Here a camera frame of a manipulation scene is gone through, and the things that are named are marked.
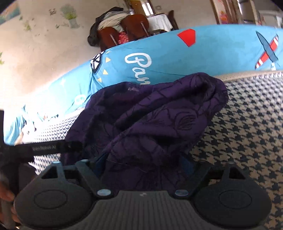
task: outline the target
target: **white wall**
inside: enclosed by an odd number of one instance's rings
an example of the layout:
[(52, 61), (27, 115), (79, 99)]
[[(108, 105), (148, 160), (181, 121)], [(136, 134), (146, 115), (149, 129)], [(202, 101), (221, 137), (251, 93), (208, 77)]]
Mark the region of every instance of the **white wall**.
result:
[(279, 11), (279, 8), (271, 0), (253, 0), (256, 10), (275, 10)]
[[(66, 3), (76, 9), (80, 28), (56, 29), (56, 24), (69, 24), (60, 12)], [(90, 27), (96, 17), (119, 6), (116, 0), (19, 0), (19, 4), (23, 20), (18, 16), (0, 25), (0, 52), (5, 61), (0, 65), (0, 108), (8, 112), (100, 52), (87, 42)], [(50, 16), (53, 8), (57, 13)], [(24, 30), (27, 20), (31, 31)]]
[(151, 0), (155, 11), (174, 10), (179, 28), (216, 24), (210, 0)]

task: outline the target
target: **table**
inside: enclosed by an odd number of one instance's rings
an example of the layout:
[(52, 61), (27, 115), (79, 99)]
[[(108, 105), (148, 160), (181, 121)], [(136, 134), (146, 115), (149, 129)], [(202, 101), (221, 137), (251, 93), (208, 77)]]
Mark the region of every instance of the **table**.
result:
[(147, 20), (149, 22), (149, 31), (162, 29), (169, 32), (173, 28), (166, 14), (154, 15), (147, 18)]

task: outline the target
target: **blue blanket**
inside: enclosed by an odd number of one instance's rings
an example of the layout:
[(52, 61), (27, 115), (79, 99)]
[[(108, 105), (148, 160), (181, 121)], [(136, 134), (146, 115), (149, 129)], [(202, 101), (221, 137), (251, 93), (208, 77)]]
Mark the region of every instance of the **blue blanket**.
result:
[(13, 145), (26, 121), (64, 116), (98, 90), (128, 81), (158, 84), (205, 72), (211, 76), (283, 69), (283, 30), (253, 25), (181, 29), (113, 47), (53, 82), (6, 126)]

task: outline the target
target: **red shape print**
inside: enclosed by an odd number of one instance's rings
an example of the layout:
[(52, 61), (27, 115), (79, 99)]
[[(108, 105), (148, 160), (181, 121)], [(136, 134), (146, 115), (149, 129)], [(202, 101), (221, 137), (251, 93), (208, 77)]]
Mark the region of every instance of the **red shape print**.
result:
[(193, 29), (187, 29), (177, 35), (188, 47), (192, 46), (196, 42), (196, 31)]

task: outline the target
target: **chair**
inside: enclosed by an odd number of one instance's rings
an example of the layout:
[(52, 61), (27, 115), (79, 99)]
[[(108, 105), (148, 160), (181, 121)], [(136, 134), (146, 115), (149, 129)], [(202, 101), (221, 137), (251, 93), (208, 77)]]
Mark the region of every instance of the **chair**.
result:
[(172, 26), (173, 26), (173, 29), (172, 29), (172, 30), (177, 30), (177, 29), (179, 29), (179, 27), (178, 27), (178, 25), (177, 25), (177, 22), (176, 22), (176, 20), (175, 20), (175, 18), (174, 18), (174, 11), (173, 11), (173, 10), (169, 11), (169, 13), (168, 13), (168, 19), (169, 19), (170, 23), (171, 23)]
[(98, 37), (100, 39), (100, 49), (104, 51), (118, 45), (119, 32), (113, 27), (105, 27), (98, 31)]
[(130, 41), (150, 36), (148, 33), (148, 20), (142, 14), (133, 14), (125, 17), (121, 21), (121, 26), (127, 32)]

